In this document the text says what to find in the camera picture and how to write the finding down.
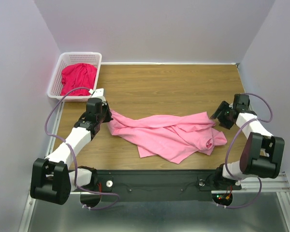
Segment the light pink t shirt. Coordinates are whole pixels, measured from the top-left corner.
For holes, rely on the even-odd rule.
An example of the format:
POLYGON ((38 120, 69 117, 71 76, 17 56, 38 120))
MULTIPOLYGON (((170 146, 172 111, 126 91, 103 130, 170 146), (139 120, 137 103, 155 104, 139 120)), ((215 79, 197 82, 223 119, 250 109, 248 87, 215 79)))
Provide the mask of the light pink t shirt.
POLYGON ((195 152, 211 155, 215 146, 227 143, 224 133, 214 129, 207 112, 189 116, 155 115, 131 119, 112 110, 108 128, 138 148, 141 158, 160 156, 179 164, 195 152))

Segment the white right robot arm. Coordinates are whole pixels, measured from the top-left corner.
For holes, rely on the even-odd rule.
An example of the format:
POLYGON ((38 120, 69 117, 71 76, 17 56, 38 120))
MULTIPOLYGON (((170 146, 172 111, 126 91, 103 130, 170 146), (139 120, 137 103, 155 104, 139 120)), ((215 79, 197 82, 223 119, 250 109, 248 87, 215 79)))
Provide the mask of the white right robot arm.
POLYGON ((236 162, 224 162, 215 171, 216 188, 235 186, 248 177, 275 179, 280 173, 285 141, 272 135, 263 120, 250 109, 250 93, 236 94, 233 103, 223 101, 212 114, 219 125, 231 129, 236 125, 246 137, 241 157, 236 162))

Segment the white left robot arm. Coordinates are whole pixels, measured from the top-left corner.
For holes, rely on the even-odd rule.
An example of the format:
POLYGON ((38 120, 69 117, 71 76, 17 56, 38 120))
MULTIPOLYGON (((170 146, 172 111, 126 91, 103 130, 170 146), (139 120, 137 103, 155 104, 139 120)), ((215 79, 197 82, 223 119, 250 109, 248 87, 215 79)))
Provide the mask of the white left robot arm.
POLYGON ((93 140, 101 124, 111 121, 111 116, 105 97, 88 99, 85 112, 69 136, 61 139, 61 145, 50 155, 34 161, 30 186, 32 198, 62 205, 76 189, 101 189, 97 171, 76 165, 76 156, 93 140), (72 172, 69 171, 71 164, 75 167, 72 172))

